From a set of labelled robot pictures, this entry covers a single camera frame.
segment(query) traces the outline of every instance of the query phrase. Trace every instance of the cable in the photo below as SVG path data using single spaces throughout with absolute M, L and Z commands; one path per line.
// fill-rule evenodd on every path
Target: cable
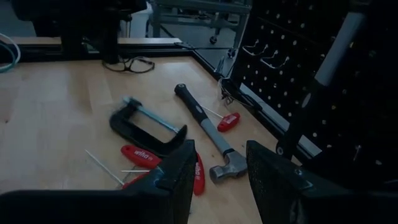
M 17 50 L 17 58 L 15 61 L 15 64 L 17 64 L 19 62 L 19 60 L 21 59 L 21 50 L 19 49 L 18 45 L 8 36 L 0 33 L 0 36 L 4 37 L 5 39 L 9 40 L 11 42 L 11 44 L 15 47 L 15 49 Z
M 266 102 L 264 102 L 264 101 L 257 102 L 254 99 L 252 99 L 249 95 L 247 95 L 245 93 L 240 93 L 242 96 L 246 96 L 246 99 L 253 104 L 253 106 L 251 106 L 251 105 L 249 105 L 247 103 L 243 103 L 242 101 L 237 100 L 235 97 L 232 96 L 232 94 L 226 88 L 224 88 L 223 81 L 231 79 L 230 78 L 231 77 L 231 72 L 232 72 L 232 69 L 235 66 L 235 63 L 236 63 L 236 61 L 232 64 L 231 68 L 229 69 L 228 73 L 226 74 L 226 77 L 225 78 L 220 78 L 218 80 L 218 83 L 217 83 L 218 87 L 221 90 L 221 99 L 225 100 L 224 101 L 224 105 L 228 106 L 231 103 L 233 103 L 233 101 L 237 101 L 238 103 L 240 103 L 240 104 L 242 104 L 244 106 L 252 108 L 252 109 L 254 109 L 256 111 L 261 111 L 262 110 L 262 106 L 260 105 L 260 103 L 266 103 Z
M 8 50 L 12 57 L 12 62 L 10 64 L 0 67 L 0 73 L 3 73 L 3 72 L 6 72 L 6 71 L 14 68 L 14 66 L 16 64 L 16 58 L 15 58 L 15 54 L 12 52 L 12 50 L 7 45 L 0 43 L 0 46 L 4 47 L 6 50 Z

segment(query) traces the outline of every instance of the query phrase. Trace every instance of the hammer head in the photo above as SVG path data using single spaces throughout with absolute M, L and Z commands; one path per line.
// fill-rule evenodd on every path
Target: hammer head
M 217 184 L 227 177 L 242 177 L 248 170 L 246 158 L 240 153 L 233 151 L 224 156 L 225 166 L 215 166 L 210 168 L 210 179 Z

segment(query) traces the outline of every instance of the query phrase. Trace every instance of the wire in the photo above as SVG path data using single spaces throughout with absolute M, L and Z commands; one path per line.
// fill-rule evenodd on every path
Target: wire
M 21 50 L 19 49 L 18 45 L 8 36 L 0 33 L 0 36 L 4 37 L 5 39 L 9 40 L 11 42 L 11 44 L 15 47 L 15 49 L 17 50 L 17 58 L 15 61 L 15 64 L 17 64 L 19 62 L 19 60 L 21 59 Z
M 14 66 L 16 64 L 16 58 L 15 58 L 15 54 L 12 52 L 12 50 L 7 45 L 0 43 L 0 46 L 4 47 L 6 50 L 8 50 L 12 57 L 12 62 L 10 64 L 0 67 L 0 73 L 3 73 L 3 72 L 6 72 L 6 71 L 14 68 Z
M 235 97 L 233 97 L 232 94 L 227 89 L 224 88 L 223 80 L 230 80 L 230 78 L 220 78 L 218 80 L 218 87 L 221 89 L 221 95 L 222 95 L 221 99 L 225 100 L 224 101 L 225 106 L 230 105 L 233 101 L 237 101 L 238 103 L 240 103 L 240 104 L 242 104 L 244 106 L 248 106 L 250 108 L 253 108 L 253 106 L 248 105 L 247 103 L 243 103 L 242 101 L 239 101 Z

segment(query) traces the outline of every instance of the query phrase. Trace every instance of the black eyeglasses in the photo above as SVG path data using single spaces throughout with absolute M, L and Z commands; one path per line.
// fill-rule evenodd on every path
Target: black eyeglasses
M 107 69 L 114 72 L 132 72 L 132 73 L 146 73 L 155 69 L 155 62 L 151 62 L 149 58 L 145 57 L 134 57 L 134 58 L 121 58 L 119 57 L 119 63 L 110 65 L 102 61 L 102 64 Z

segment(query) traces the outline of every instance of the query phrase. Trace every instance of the hammer handle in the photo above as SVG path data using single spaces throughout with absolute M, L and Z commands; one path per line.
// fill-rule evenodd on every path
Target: hammer handle
M 223 156 L 234 151 L 234 149 L 232 149 L 228 142 L 226 142 L 222 135 L 217 131 L 213 123 L 211 123 L 206 113 L 191 95 L 185 84 L 178 84 L 174 88 L 174 92 L 185 103 L 185 106 L 187 106 L 195 120 L 200 124 L 203 130 L 205 130 Z

